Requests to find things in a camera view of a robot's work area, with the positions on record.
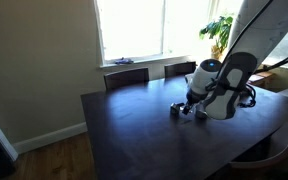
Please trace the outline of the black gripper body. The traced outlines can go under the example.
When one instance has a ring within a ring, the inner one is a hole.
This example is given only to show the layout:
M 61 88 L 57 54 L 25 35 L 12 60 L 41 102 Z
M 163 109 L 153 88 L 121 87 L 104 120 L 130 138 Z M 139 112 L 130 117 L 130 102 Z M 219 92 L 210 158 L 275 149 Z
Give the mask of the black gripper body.
M 204 94 L 198 94 L 194 92 L 191 88 L 188 89 L 186 93 L 187 102 L 182 111 L 183 114 L 187 115 L 189 111 L 192 109 L 192 106 L 196 103 L 199 103 L 201 100 L 205 98 Z

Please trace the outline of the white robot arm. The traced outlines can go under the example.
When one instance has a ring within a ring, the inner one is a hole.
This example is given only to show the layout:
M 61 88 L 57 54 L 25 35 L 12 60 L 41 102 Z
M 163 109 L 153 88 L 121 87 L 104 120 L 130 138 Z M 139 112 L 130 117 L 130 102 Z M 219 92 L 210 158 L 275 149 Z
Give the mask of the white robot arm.
M 184 114 L 229 119 L 250 76 L 288 33 L 288 0 L 243 0 L 222 61 L 202 61 L 188 77 Z

